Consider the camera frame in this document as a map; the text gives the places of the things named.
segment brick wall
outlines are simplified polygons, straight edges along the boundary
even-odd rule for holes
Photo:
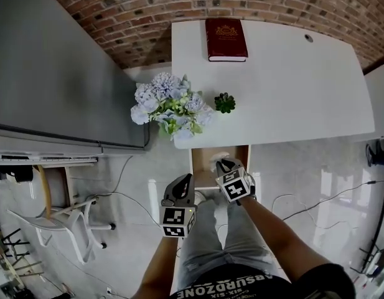
[[[327,34],[362,68],[384,56],[384,0],[58,0],[123,69],[171,61],[171,22],[235,17]]]

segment gray jeans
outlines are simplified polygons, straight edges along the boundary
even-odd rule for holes
[[[273,255],[244,208],[235,202],[228,206],[224,249],[215,230],[214,210],[213,200],[199,205],[196,223],[180,251],[178,289],[192,285],[203,273],[227,263],[239,263],[277,275]]]

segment wooden panel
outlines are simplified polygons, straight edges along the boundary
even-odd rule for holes
[[[199,188],[217,188],[215,178],[217,172],[210,170],[210,158],[214,154],[221,152],[229,153],[230,157],[239,159],[245,167],[248,165],[248,145],[227,146],[216,148],[194,148],[191,150],[192,172],[195,178],[195,187]]]

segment cable hole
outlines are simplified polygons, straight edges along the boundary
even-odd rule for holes
[[[310,42],[310,43],[314,42],[314,39],[312,39],[312,37],[311,37],[309,34],[306,34],[306,35],[305,35],[305,39],[306,39],[308,42]]]

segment succulent plant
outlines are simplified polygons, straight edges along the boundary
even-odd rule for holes
[[[235,109],[235,99],[233,96],[229,96],[228,93],[221,93],[219,97],[215,97],[215,109],[221,111],[221,113],[230,113]]]

